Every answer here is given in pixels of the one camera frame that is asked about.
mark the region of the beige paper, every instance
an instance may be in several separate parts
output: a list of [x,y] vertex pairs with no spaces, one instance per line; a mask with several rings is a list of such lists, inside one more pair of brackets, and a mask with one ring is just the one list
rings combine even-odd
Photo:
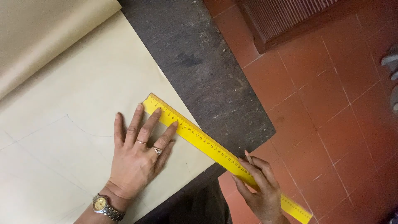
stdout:
[[[151,92],[196,123],[138,35],[116,13],[0,101],[1,223],[73,223],[109,178],[115,112]],[[158,125],[155,136],[166,127]],[[180,136],[135,200],[132,223],[214,163]]]
[[0,5],[0,99],[121,8],[117,0]]

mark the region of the yellow ruler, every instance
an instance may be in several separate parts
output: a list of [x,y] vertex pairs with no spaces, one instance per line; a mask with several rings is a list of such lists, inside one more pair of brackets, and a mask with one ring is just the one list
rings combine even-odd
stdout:
[[[151,93],[142,104],[145,106],[145,111],[149,114],[152,114],[157,108],[161,107],[162,115],[159,119],[161,123],[169,126],[174,121],[178,121],[177,134],[246,182],[250,187],[255,190],[259,189],[253,176],[241,166],[236,156],[230,153],[222,145],[218,144],[204,131],[170,107],[167,103],[163,102]],[[281,196],[281,207],[286,213],[293,216],[303,224],[307,224],[312,218],[312,214],[307,212],[303,207],[284,194]]]

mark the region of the dark wooden board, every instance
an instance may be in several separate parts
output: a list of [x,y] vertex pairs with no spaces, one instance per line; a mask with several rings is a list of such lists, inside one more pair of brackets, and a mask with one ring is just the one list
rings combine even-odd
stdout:
[[[119,2],[202,130],[238,157],[275,133],[202,0]],[[220,165],[212,165],[138,223],[153,223],[179,198],[202,189],[223,172]]]

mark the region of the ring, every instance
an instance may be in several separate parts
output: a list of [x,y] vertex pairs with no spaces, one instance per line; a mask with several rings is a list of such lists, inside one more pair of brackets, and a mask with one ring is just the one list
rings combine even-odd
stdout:
[[140,141],[138,139],[137,139],[137,142],[146,145],[146,142]]
[[160,154],[162,153],[162,150],[161,150],[161,149],[159,149],[159,148],[157,148],[157,147],[155,147],[155,146],[154,146],[153,148],[154,148],[156,154],[160,155]]

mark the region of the wristwatch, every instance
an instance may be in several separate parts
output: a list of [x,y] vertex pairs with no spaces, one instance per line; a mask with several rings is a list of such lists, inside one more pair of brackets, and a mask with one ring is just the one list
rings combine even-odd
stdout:
[[96,213],[108,216],[111,220],[116,222],[122,220],[125,215],[124,213],[114,209],[109,204],[109,198],[107,196],[101,196],[99,194],[93,198],[93,210]]

